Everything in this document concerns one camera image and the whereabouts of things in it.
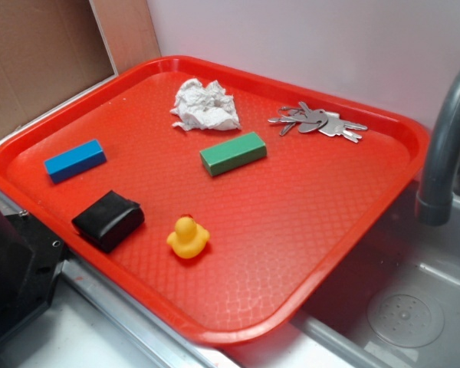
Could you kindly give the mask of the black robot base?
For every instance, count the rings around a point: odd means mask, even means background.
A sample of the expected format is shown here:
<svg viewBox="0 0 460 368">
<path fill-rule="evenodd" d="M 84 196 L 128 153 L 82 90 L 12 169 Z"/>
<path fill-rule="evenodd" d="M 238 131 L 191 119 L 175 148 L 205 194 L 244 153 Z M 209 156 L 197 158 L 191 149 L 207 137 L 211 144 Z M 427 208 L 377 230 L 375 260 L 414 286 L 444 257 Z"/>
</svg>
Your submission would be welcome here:
<svg viewBox="0 0 460 368">
<path fill-rule="evenodd" d="M 0 211 L 0 339 L 51 306 L 65 251 L 33 215 Z"/>
</svg>

